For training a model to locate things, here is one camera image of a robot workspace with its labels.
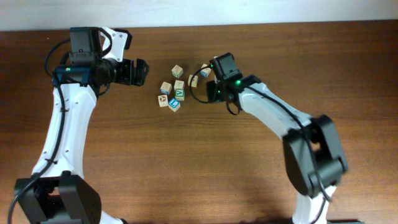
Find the blue D block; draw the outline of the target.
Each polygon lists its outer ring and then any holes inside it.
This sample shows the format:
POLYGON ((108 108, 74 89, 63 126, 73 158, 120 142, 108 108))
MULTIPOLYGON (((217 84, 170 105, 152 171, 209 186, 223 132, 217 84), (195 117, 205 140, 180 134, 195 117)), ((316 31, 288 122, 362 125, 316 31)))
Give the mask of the blue D block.
POLYGON ((201 66, 200 75, 207 78, 210 73, 211 73, 211 67, 207 64, 203 64, 201 66))

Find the yellow-edged picture block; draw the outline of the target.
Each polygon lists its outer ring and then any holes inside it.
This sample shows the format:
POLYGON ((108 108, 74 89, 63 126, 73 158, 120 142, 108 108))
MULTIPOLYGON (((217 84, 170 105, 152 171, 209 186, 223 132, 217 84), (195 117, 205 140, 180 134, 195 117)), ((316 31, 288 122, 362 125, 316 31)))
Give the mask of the yellow-edged picture block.
POLYGON ((197 87, 198 85, 198 76, 197 75, 189 75, 188 78, 188 86, 197 87))

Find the green V block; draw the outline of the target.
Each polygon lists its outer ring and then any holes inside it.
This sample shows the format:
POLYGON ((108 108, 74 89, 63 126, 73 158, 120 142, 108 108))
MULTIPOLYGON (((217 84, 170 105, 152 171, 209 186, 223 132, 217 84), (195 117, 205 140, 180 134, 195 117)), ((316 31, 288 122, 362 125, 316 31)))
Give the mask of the green V block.
POLYGON ((185 100, 185 90, 184 89, 176 89, 175 90, 175 99, 178 101, 185 100))

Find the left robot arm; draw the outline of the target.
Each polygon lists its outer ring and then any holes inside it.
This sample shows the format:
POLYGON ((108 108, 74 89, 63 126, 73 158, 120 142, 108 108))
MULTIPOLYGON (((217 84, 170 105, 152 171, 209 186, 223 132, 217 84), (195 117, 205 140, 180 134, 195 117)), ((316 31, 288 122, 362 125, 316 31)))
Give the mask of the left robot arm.
POLYGON ((149 66, 129 60, 132 34, 108 27, 72 27, 71 49, 50 72, 53 111, 39 160, 30 177, 17 179, 11 208, 30 223, 119 223, 84 179, 83 155, 91 114, 112 83, 141 86, 149 66))

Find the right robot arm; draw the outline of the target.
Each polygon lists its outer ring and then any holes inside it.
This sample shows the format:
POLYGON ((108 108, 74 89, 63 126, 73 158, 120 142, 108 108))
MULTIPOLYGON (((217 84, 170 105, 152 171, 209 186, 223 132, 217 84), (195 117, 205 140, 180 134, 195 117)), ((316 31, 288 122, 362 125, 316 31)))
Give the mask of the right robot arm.
POLYGON ((258 77, 245 77, 231 53, 214 57, 209 67, 215 80, 206 84, 208 101, 236 105, 239 111, 263 122, 282 141, 286 173, 298 193, 291 223, 326 223, 331 197, 348 170, 332 119, 296 110, 258 77))

